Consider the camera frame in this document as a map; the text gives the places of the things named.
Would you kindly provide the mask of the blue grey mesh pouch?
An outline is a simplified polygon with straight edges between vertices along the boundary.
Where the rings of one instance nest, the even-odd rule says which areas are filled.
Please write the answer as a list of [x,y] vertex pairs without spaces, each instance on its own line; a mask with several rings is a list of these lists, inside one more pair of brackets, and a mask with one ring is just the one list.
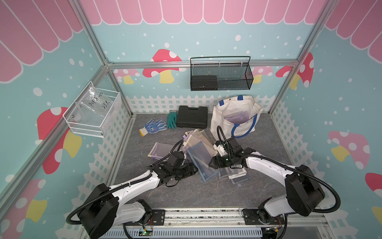
[[218,169],[214,169],[209,166],[209,163],[212,160],[212,156],[207,151],[202,142],[199,142],[195,146],[188,148],[186,150],[186,154],[187,157],[198,168],[203,182],[207,182],[219,174]]

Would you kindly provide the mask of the purple mesh pouch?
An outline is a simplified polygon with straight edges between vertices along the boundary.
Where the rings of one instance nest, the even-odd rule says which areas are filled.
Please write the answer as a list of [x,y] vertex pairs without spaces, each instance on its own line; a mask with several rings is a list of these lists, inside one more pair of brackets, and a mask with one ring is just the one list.
[[167,143],[156,142],[148,154],[148,157],[153,161],[160,160],[168,155],[174,146]]
[[239,111],[224,116],[224,119],[233,124],[242,124],[249,121],[249,113],[247,111]]

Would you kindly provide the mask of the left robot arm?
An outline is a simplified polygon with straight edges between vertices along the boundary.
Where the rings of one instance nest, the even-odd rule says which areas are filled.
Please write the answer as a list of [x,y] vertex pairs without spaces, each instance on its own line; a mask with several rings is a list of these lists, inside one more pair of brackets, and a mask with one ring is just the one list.
[[153,222],[153,209],[145,200],[130,200],[162,185],[176,186],[195,175],[198,168],[185,158],[178,141],[170,152],[147,167],[146,172],[124,183],[96,186],[85,202],[66,218],[68,225],[82,225],[91,239],[98,239],[116,225],[138,223],[143,228]]

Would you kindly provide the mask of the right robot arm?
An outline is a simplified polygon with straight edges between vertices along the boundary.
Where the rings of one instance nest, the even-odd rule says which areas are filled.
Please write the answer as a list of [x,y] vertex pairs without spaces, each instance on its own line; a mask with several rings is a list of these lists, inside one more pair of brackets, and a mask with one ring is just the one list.
[[315,177],[305,165],[294,167],[259,154],[251,148],[243,149],[234,137],[227,138],[222,127],[217,128],[218,143],[225,154],[211,159],[209,166],[220,168],[246,168],[259,171],[282,184],[285,194],[263,201],[255,213],[262,224],[271,223],[282,215],[298,214],[307,217],[312,212],[329,214],[341,206],[341,199],[335,189]]

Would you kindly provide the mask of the white grey mesh pouch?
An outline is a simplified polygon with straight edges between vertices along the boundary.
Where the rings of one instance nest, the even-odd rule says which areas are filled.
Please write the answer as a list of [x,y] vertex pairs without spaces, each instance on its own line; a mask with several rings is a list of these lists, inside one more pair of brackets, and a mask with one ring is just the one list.
[[223,178],[229,178],[229,179],[235,179],[239,177],[243,177],[247,174],[247,171],[245,168],[222,168],[219,172],[219,179]]

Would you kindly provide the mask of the grey pouch under white pouch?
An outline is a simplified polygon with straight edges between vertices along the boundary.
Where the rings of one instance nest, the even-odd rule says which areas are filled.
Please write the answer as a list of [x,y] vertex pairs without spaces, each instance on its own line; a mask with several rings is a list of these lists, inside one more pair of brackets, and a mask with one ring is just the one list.
[[245,176],[242,176],[242,177],[233,178],[230,181],[231,181],[231,183],[233,185],[241,187],[243,182],[246,182],[246,181],[248,181],[250,179],[251,179],[251,177],[249,175],[245,175]]

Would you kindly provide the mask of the cream canvas tote bag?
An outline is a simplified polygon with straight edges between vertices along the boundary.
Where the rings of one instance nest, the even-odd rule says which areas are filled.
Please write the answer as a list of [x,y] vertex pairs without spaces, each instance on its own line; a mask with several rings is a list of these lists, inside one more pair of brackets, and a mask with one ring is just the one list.
[[239,95],[219,101],[213,107],[210,132],[218,140],[217,127],[226,137],[243,138],[255,131],[263,107],[252,96]]

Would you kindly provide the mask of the beige mesh pouch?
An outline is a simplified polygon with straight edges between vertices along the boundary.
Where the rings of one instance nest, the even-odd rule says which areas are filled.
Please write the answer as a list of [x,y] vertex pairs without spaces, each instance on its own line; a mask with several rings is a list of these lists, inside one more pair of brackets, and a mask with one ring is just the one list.
[[187,134],[184,135],[184,142],[181,146],[181,150],[186,152],[187,149],[196,146],[200,142],[204,145],[211,157],[218,154],[206,132],[199,129],[188,131]]

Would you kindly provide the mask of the clear plastic labelled bag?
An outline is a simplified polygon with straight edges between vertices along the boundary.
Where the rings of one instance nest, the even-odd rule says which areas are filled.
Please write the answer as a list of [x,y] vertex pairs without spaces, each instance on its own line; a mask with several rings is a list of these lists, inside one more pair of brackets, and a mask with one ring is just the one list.
[[101,125],[106,118],[113,100],[103,91],[89,85],[81,98],[75,102],[77,121],[83,124]]

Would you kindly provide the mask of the blue white work glove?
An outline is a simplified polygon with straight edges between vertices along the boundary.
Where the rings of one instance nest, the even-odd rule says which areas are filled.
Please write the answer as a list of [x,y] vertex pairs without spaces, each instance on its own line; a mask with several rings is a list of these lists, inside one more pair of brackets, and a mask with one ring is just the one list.
[[167,122],[164,119],[151,119],[139,130],[141,136],[155,134],[167,129]]

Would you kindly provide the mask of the green rubber glove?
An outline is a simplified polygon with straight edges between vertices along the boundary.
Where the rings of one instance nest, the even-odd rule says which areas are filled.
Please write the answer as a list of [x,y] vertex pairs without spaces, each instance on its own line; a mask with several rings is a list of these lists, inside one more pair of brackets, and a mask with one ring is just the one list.
[[177,113],[178,111],[172,110],[167,116],[167,128],[175,129],[177,128]]

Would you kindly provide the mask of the black plastic tool case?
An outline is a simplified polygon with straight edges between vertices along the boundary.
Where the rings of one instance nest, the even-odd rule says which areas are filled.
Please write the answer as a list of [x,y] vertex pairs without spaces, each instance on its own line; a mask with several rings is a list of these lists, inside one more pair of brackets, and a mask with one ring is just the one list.
[[192,108],[180,106],[177,113],[177,127],[186,128],[207,128],[208,126],[208,107]]

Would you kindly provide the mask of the black box in basket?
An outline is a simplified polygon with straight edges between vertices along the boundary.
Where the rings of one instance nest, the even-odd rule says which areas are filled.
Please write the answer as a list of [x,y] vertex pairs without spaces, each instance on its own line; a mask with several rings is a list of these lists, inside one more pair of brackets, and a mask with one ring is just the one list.
[[190,80],[191,91],[216,91],[218,90],[217,76],[196,75]]

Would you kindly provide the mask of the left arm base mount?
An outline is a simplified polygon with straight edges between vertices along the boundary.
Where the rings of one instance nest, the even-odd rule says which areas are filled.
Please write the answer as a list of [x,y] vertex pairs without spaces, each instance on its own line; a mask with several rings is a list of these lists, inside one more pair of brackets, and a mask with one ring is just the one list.
[[152,210],[149,213],[145,213],[143,218],[138,222],[127,222],[126,226],[163,226],[165,220],[165,210]]

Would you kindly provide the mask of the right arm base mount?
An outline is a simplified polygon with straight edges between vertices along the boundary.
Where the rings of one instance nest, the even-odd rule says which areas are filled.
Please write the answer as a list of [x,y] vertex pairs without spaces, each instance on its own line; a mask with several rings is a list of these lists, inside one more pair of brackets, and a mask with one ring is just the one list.
[[262,210],[244,208],[241,211],[245,225],[276,225],[278,227],[285,223],[285,217],[278,215],[277,217],[267,216]]

